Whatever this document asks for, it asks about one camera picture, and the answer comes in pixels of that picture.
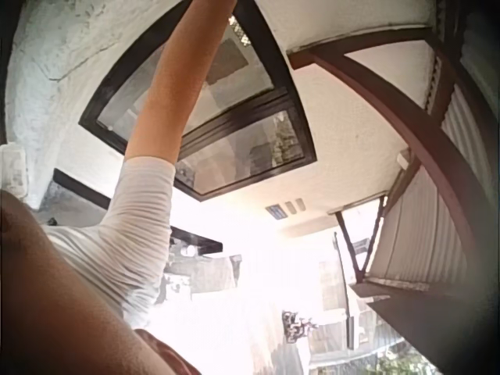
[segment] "vent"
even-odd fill
[[[281,208],[280,205],[270,205],[269,207],[266,207],[266,210],[276,220],[282,220],[288,217],[287,213]]]
[[[295,206],[292,202],[285,202],[284,205],[287,206],[288,211],[290,211],[292,215],[295,215],[297,213],[297,210],[295,209]]]
[[[301,211],[305,211],[305,203],[304,201],[302,201],[302,198],[299,198],[299,199],[295,199],[295,202],[297,203],[297,207],[298,209],[300,209]]]

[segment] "person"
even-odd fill
[[[192,0],[162,51],[96,227],[40,227],[2,191],[2,373],[199,373],[144,328],[170,243],[184,126],[236,0]]]

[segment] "white shirt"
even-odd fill
[[[174,166],[165,160],[130,159],[99,225],[44,227],[62,257],[133,329],[145,326],[158,297],[174,177]]]

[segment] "white stucco wall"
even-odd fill
[[[68,132],[78,131],[81,113],[102,78],[129,45],[177,3],[27,1],[14,37],[5,111],[8,140],[27,150],[27,203],[32,208],[40,205],[60,146]]]

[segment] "skin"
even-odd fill
[[[125,160],[175,163],[236,0],[193,0],[159,61]],[[172,374],[168,347],[134,333],[53,248],[29,210],[0,191],[2,373]]]

